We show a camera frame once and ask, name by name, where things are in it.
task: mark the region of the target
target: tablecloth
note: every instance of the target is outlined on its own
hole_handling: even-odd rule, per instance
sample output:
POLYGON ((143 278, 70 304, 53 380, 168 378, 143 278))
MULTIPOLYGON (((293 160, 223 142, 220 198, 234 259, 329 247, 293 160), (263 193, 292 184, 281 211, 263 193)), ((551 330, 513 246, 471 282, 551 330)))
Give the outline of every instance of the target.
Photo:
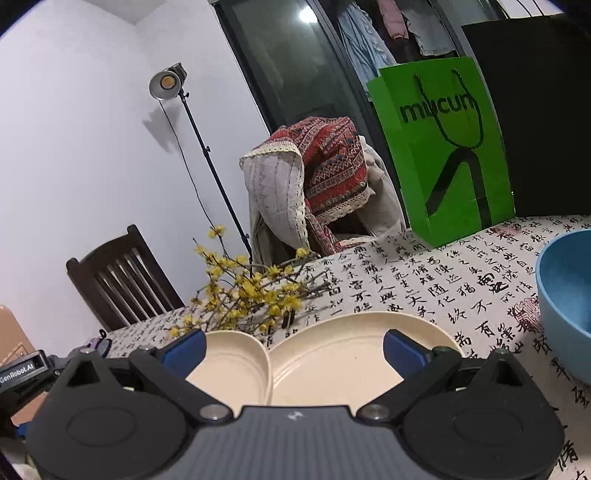
MULTIPOLYGON (((325 270, 332 288, 307 301, 288 329, 261 335, 272 348, 315 322, 367 310, 417 315, 449 332, 467 356, 509 349, 532 375, 558 414, 566 435, 552 478, 591 477, 591 387, 565 370, 540 326, 535 261, 556 235, 591 228, 585 216, 515 218, 436 249, 411 231, 377 238, 304 267, 325 270)), ((166 328, 194 308, 175 310, 111 332, 111 356, 137 346, 170 342, 166 328)))

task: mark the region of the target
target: cream plate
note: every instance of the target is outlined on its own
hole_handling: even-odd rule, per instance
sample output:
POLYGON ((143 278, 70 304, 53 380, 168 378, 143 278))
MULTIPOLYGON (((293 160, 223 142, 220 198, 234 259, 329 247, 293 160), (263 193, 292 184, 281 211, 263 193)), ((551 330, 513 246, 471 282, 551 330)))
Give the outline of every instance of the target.
POLYGON ((462 353, 443 329, 413 315, 367 312, 336 317, 296 333, 269 352, 271 404, 349 405, 355 414, 402 381, 384 359, 382 343, 390 329, 429 349, 444 345, 462 353))
POLYGON ((206 334, 205 360, 185 380, 228 405, 237 416, 243 405, 268 405, 272 374, 267 350, 251 335, 206 334))

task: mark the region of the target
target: ceiling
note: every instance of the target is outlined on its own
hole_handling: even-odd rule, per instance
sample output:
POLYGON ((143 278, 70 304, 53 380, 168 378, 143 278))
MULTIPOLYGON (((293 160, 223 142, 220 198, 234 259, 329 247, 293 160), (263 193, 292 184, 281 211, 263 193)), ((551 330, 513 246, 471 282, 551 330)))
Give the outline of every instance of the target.
POLYGON ((166 0, 86 0, 130 23, 137 23, 166 0))

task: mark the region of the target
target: lamp head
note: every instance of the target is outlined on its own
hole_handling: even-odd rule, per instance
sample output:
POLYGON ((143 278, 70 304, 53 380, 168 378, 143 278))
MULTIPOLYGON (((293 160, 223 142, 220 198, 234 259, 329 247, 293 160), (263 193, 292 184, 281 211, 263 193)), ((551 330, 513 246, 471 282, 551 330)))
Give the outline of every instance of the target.
POLYGON ((170 100, 176 97, 187 78, 187 72, 180 63, 158 72, 150 80, 150 94, 157 100, 170 100))

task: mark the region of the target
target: green paper bag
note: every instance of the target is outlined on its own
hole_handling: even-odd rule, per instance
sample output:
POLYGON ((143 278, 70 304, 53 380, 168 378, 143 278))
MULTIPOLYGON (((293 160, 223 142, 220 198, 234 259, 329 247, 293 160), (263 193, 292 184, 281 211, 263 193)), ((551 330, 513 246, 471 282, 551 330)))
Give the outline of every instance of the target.
POLYGON ((368 83, 411 228, 439 247, 514 216, 501 132, 470 57, 380 70, 368 83))

